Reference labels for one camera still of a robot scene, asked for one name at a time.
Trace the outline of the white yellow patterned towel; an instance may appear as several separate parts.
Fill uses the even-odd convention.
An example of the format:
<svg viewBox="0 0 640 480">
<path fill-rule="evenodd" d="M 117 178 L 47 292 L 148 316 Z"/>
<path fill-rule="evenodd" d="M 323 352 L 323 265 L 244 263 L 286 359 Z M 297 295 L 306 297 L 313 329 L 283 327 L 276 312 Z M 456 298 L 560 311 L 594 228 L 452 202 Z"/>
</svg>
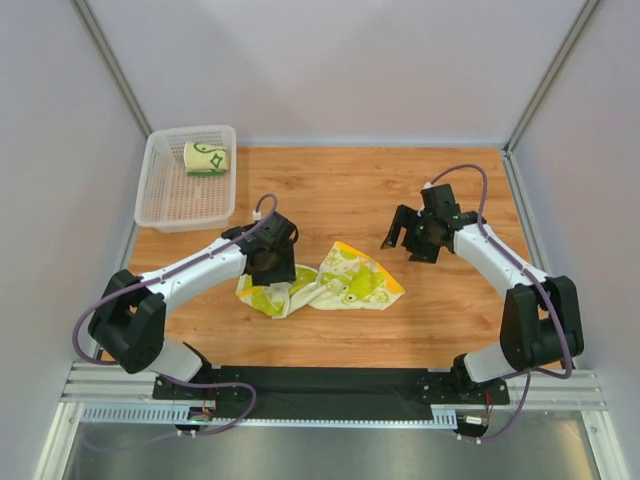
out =
<svg viewBox="0 0 640 480">
<path fill-rule="evenodd" d="M 376 260 L 336 242 L 318 268 L 297 264 L 296 279 L 259 286 L 240 278 L 236 297 L 272 319 L 310 307 L 321 311 L 382 311 L 405 294 L 404 287 Z"/>
</svg>

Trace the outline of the green patterned towel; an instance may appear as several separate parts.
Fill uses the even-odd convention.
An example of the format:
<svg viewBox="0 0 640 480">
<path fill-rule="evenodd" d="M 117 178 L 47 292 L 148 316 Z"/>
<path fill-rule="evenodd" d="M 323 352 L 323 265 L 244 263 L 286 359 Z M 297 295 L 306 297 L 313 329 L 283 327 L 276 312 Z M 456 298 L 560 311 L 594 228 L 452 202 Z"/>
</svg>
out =
<svg viewBox="0 0 640 480">
<path fill-rule="evenodd" d="M 198 142 L 185 144 L 183 163 L 189 176 L 221 176 L 231 166 L 230 155 L 225 148 Z"/>
</svg>

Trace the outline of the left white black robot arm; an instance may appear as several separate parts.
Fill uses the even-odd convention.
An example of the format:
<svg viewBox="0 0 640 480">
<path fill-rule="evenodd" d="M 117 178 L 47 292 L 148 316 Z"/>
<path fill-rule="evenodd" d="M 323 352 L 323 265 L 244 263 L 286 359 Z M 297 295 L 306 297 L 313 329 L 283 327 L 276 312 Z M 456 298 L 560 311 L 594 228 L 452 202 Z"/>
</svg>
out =
<svg viewBox="0 0 640 480">
<path fill-rule="evenodd" d="M 172 265 L 134 275 L 114 274 L 88 333 L 129 374 L 150 371 L 179 385 L 213 381 L 211 364 L 195 348 L 166 336 L 179 308 L 213 287 L 244 275 L 258 286 L 296 279 L 297 226 L 274 212 L 231 228 L 209 246 Z"/>
</svg>

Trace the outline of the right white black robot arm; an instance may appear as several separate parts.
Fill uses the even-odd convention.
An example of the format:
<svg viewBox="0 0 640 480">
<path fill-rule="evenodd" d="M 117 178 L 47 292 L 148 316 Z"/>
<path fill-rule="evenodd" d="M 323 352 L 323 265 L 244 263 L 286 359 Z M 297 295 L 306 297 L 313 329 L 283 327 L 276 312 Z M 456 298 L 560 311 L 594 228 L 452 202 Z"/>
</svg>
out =
<svg viewBox="0 0 640 480">
<path fill-rule="evenodd" d="M 515 253 L 480 211 L 463 211 L 448 184 L 427 184 L 423 206 L 397 206 L 381 246 L 402 245 L 413 262 L 433 264 L 442 249 L 468 262 L 503 299 L 498 340 L 461 354 L 450 369 L 454 391 L 463 396 L 509 376 L 544 373 L 562 362 L 570 373 L 584 351 L 575 283 L 552 276 Z"/>
</svg>

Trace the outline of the white perforated plastic basket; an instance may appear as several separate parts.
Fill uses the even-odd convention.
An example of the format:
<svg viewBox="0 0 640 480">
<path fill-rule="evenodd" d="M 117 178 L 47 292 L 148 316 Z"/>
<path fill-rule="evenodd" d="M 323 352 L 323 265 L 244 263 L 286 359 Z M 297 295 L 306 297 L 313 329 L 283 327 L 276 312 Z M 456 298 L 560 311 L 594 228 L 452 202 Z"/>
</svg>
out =
<svg viewBox="0 0 640 480">
<path fill-rule="evenodd" d="M 222 152 L 229 169 L 219 175 L 191 175 L 185 146 Z M 146 143 L 134 220 L 144 228 L 178 233 L 224 228 L 235 211 L 236 131 L 228 125 L 171 128 L 152 133 Z"/>
</svg>

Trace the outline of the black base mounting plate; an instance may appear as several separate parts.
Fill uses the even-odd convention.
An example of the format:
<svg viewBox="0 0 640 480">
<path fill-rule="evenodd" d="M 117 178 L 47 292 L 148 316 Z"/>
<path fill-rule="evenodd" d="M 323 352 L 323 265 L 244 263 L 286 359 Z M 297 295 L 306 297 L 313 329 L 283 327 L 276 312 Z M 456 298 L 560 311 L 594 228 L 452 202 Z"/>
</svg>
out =
<svg viewBox="0 0 640 480">
<path fill-rule="evenodd" d="M 323 419 L 416 419 L 435 404 L 492 405 L 492 394 L 509 402 L 498 391 L 502 380 L 475 384 L 457 372 L 427 369 L 221 366 L 197 382 L 247 383 L 257 392 L 258 413 Z"/>
</svg>

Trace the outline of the aluminium frame rail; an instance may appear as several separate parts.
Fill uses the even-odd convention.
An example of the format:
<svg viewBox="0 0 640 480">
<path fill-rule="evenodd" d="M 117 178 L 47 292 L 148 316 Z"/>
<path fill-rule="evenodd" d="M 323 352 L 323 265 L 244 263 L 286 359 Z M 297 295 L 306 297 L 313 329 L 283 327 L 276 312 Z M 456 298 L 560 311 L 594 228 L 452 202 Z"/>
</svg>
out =
<svg viewBox="0 0 640 480">
<path fill-rule="evenodd" d="M 97 366 L 84 362 L 72 364 L 63 387 L 62 403 L 149 404 L 156 375 L 151 372 L 128 374 L 118 366 Z M 514 410 L 520 402 L 533 411 L 604 411 L 606 402 L 596 374 L 576 370 L 569 379 L 561 380 L 542 373 L 508 379 L 500 393 L 506 393 L 507 404 L 491 395 L 497 410 Z"/>
</svg>

